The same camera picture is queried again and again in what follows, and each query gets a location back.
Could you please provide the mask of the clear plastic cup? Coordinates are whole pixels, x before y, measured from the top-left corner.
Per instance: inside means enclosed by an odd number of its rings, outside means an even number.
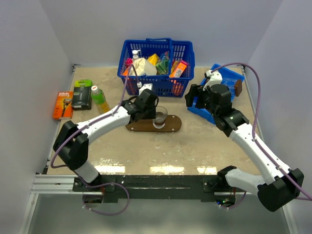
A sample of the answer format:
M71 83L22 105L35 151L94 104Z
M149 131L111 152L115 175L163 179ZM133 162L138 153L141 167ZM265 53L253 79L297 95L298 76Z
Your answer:
M165 121L168 116L168 111L163 106L156 107L156 118L153 119L153 126L156 129L161 129L165 126Z

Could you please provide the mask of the clear acrylic toothbrush holder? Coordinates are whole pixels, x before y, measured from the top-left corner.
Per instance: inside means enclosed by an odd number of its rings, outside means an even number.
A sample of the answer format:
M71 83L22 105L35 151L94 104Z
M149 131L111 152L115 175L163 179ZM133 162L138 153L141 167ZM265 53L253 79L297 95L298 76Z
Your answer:
M230 81L228 87L231 91L231 96L238 97L242 92L242 80L238 79L236 81Z

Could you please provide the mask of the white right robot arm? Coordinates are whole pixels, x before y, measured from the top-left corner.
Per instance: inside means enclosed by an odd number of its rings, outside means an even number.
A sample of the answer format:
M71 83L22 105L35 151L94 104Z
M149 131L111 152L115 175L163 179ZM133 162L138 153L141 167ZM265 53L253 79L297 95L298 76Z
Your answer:
M209 111L216 127L244 151L260 172L260 175L252 175L228 166L218 172L217 186L220 190L227 192L235 187L256 195L271 212L299 196L304 174L298 168L291 169L257 134L252 133L253 126L249 120L232 107L231 92L226 85L193 84L185 99L187 107L194 105Z

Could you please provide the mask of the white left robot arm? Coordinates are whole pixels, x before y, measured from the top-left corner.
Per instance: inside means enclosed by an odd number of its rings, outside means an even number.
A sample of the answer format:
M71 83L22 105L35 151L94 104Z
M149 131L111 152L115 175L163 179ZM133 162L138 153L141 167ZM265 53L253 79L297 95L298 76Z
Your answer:
M116 128L155 118L158 102L157 94L145 89L139 96L123 100L98 117L77 124L68 121L63 124L53 150L67 168L84 180L89 191L96 191L101 186L101 179L98 170L88 160L89 145Z

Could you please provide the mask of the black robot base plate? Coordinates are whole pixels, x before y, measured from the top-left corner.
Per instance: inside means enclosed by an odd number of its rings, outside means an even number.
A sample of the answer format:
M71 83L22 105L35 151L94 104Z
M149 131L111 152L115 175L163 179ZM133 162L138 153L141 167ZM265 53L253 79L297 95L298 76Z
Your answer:
M187 199L220 202L232 187L223 184L217 175L100 175L84 185L74 179L73 191L85 195L99 194L105 203L119 199Z

